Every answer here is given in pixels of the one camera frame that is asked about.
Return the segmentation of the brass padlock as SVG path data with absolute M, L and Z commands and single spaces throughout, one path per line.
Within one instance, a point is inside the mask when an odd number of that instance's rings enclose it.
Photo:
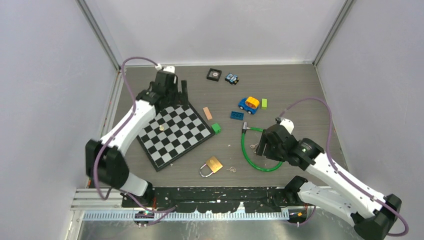
M 207 175 L 204 175 L 202 173 L 202 170 L 205 167 L 208 167 L 210 169 L 210 173 Z M 199 168 L 199 175 L 203 178 L 208 178 L 209 176 L 215 174 L 220 169 L 222 169 L 222 167 L 223 167 L 222 163 L 215 156 L 212 156 Z

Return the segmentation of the silver lock keys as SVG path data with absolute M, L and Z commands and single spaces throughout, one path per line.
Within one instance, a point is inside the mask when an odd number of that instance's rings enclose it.
M 258 147 L 258 144 L 251 144 L 249 147 L 250 147 L 253 151 L 255 151 L 255 150 L 257 149 L 257 147 Z

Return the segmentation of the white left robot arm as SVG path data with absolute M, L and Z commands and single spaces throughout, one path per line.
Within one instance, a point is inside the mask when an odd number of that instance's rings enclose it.
M 167 66 L 156 73 L 149 88 L 140 92 L 133 106 L 120 122 L 99 140 L 91 139 L 85 145 L 86 175 L 97 186 L 100 182 L 113 189 L 134 195 L 141 207 L 153 202 L 151 183 L 130 172 L 125 153 L 133 140 L 164 109 L 188 104 L 187 82 L 181 81 L 174 66 Z

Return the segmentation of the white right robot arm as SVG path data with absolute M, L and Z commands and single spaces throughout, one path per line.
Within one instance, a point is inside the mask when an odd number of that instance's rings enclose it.
M 281 124 L 263 130 L 257 155 L 298 167 L 324 181 L 331 190 L 296 175 L 284 187 L 287 202 L 320 207 L 350 224 L 364 240 L 387 237 L 400 218 L 401 199 L 394 194 L 384 195 L 362 183 L 313 140 L 297 140 L 291 130 Z

